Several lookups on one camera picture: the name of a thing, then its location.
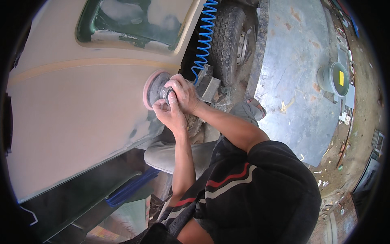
bucket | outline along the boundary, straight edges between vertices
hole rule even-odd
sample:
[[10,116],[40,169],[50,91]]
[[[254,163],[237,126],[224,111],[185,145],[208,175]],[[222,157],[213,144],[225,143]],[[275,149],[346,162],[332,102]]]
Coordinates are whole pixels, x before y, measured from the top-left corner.
[[317,72],[317,82],[322,90],[337,96],[345,96],[348,93],[348,72],[341,63],[334,62],[320,68]]

hand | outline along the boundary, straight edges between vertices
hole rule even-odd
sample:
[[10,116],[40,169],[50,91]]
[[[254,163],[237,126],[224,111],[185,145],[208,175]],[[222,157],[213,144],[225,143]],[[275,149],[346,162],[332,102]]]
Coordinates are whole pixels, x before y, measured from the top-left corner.
[[153,104],[153,110],[157,118],[172,131],[175,138],[185,136],[188,134],[187,121],[179,108],[175,93],[169,93],[168,100],[170,105],[167,105],[165,99],[157,100]]
[[185,114],[193,114],[201,101],[198,99],[195,87],[181,74],[171,77],[165,87],[172,87],[177,95],[179,107]]

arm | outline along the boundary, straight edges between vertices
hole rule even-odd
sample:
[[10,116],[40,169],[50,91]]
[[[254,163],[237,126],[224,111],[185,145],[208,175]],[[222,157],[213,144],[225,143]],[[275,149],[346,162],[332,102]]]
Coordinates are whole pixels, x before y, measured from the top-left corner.
[[254,145],[269,140],[265,132],[255,125],[201,102],[196,96],[194,86],[181,74],[172,76],[165,86],[172,86],[183,112],[200,117],[219,130],[236,147],[249,152]]
[[196,176],[187,121],[180,111],[175,94],[169,93],[168,99],[170,107],[167,106],[164,99],[161,99],[153,104],[153,110],[156,112],[157,118],[172,131],[176,139],[175,169],[172,181],[173,195],[168,205],[173,207],[194,184]]

pink sanding disc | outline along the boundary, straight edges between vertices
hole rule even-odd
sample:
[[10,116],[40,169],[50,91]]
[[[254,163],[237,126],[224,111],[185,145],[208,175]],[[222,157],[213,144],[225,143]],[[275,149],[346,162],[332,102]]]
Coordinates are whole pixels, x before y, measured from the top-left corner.
[[142,94],[142,98],[144,100],[144,105],[147,109],[149,110],[153,110],[153,108],[151,107],[151,105],[149,105],[149,102],[148,102],[148,98],[147,98],[147,92],[148,92],[148,89],[149,89],[149,86],[152,84],[152,81],[154,81],[154,79],[161,73],[164,73],[164,72],[167,72],[169,74],[168,71],[164,70],[164,69],[159,69],[157,71],[155,71],[152,75],[149,76],[149,78],[146,80],[146,83],[144,85],[144,91],[143,91],[143,94]]

orbital sander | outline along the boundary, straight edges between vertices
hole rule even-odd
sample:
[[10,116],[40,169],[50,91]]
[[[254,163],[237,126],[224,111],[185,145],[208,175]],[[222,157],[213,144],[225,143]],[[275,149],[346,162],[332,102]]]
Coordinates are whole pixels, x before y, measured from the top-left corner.
[[164,86],[169,79],[170,74],[163,69],[157,70],[148,78],[143,92],[144,105],[147,109],[153,110],[152,105],[160,99],[165,99],[169,105],[168,95],[170,92],[174,92],[172,87]]

